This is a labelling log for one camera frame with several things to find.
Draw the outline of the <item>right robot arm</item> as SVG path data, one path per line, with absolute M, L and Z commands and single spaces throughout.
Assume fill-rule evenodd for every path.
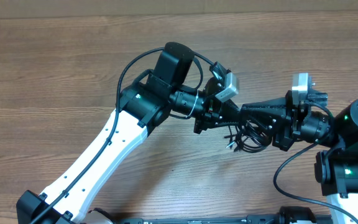
M 260 144 L 283 151 L 297 141 L 326 150 L 316 154 L 314 175 L 334 223 L 358 223 L 358 99 L 333 116 L 328 96 L 315 90 L 288 91 L 283 98 L 242 105 L 241 118 L 254 123 Z

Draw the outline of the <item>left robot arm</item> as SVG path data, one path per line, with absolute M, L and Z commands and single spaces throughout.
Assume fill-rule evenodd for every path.
M 26 191 L 17 201 L 19 223 L 112 223 L 91 208 L 119 164 L 169 116 L 194 118 L 195 129 L 237 123 L 232 98 L 239 92 L 235 74 L 210 62 L 212 77 L 192 88 L 184 85 L 192 65 L 204 57 L 177 42 L 157 49 L 157 64 L 127 87 L 117 86 L 116 107 L 103 130 L 77 160 L 41 194 Z

